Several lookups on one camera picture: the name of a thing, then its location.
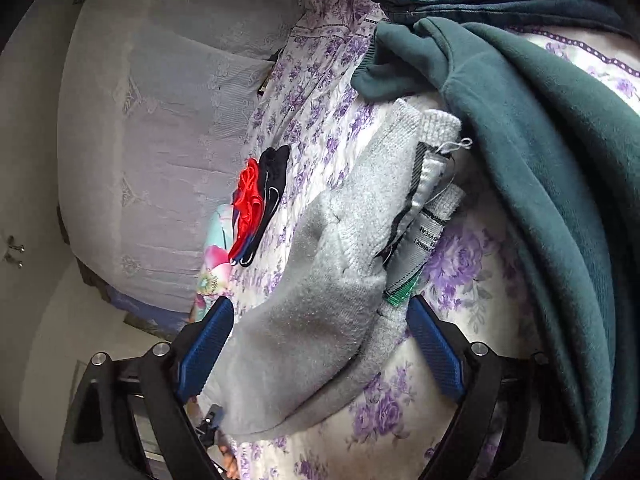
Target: wall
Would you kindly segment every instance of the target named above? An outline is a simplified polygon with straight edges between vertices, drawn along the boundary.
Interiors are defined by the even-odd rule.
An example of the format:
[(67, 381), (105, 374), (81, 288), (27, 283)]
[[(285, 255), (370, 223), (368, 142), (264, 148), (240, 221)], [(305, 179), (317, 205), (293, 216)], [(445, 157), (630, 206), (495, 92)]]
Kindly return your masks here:
[(137, 357), (158, 341), (124, 324), (124, 316), (82, 282), (75, 262), (66, 268), (33, 338), (20, 398), (20, 447), (44, 480), (55, 478), (78, 363), (99, 351)]
[(14, 437), (31, 341), (71, 252), (56, 219), (56, 120), (79, 6), (36, 0), (0, 55), (0, 237), (27, 247), (0, 262), (0, 415)]

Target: white thread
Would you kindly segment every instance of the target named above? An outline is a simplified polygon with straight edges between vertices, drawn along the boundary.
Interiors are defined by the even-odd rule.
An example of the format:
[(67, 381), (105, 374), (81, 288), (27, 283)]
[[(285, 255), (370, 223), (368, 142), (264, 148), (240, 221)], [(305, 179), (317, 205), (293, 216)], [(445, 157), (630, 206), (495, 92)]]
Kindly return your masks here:
[(463, 139), (460, 139), (460, 142), (448, 140), (447, 142), (443, 142), (440, 145), (440, 147), (436, 150), (436, 153), (447, 155), (447, 153), (455, 152), (460, 148), (462, 148), (463, 150), (470, 150), (473, 143), (474, 142), (469, 137), (463, 137)]

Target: clothes pile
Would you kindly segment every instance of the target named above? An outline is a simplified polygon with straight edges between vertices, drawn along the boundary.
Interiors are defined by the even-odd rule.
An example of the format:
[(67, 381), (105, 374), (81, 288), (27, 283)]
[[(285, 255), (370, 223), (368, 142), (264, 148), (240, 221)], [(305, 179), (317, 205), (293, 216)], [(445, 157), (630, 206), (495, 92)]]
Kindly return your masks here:
[(202, 320), (217, 298), (228, 291), (232, 266), (251, 265), (282, 199), (289, 152), (289, 146), (267, 148), (259, 162), (249, 158), (240, 172), (232, 203), (219, 206), (212, 216), (198, 276), (193, 320)]

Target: colorful floral fabric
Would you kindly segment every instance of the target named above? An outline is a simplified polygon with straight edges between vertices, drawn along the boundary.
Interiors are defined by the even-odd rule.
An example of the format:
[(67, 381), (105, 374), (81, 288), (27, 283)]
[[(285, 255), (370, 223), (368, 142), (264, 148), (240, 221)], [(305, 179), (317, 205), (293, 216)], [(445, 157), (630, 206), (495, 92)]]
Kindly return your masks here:
[[(305, 9), (274, 67), (246, 138), (245, 156), (281, 144), (290, 144), (291, 156), (282, 202), (254, 262), (248, 268), (234, 267), (229, 277), (226, 293), (237, 319), (274, 291), (300, 215), (323, 189), (340, 186), (389, 106), (365, 104), (349, 83), (383, 18), (377, 6), (369, 0), (305, 0)], [(571, 45), (546, 47), (545, 42), (555, 40), (541, 34), (527, 39), (566, 55), (569, 62), (576, 59)], [(590, 63), (603, 69), (601, 59)], [(605, 65), (607, 70), (616, 67)], [(623, 75), (616, 72), (615, 77)], [(620, 83), (617, 92), (626, 96), (632, 88)], [(440, 107), (436, 94), (407, 100), (421, 109)], [(415, 291), (469, 340), (484, 341), (501, 355), (525, 358), (540, 348), (531, 300), (505, 212), (472, 152), (454, 154), (456, 182), (466, 199), (443, 232)], [(340, 412), (301, 433), (232, 447), (245, 480), (413, 480), (435, 453), (455, 409), (440, 394), (407, 332), (385, 368)], [(503, 417), (498, 406), (476, 478), (482, 478), (491, 463)]]
[(234, 241), (232, 227), (233, 206), (218, 207), (209, 222), (204, 247), (204, 262), (198, 275), (193, 320), (201, 321), (217, 298), (228, 290), (231, 264), (229, 251)]

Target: gray fleece fabric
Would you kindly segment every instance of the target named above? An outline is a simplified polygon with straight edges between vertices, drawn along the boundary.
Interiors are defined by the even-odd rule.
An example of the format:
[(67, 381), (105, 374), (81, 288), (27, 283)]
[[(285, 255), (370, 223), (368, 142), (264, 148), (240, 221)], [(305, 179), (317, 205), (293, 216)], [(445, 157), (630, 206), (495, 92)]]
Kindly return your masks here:
[(306, 208), (273, 294), (242, 316), (207, 380), (203, 404), (247, 442), (304, 430), (350, 402), (380, 371), (404, 330), (386, 303), (383, 257), (423, 208), (446, 162), (436, 142), (460, 122), (402, 100), (388, 112), (341, 187)]

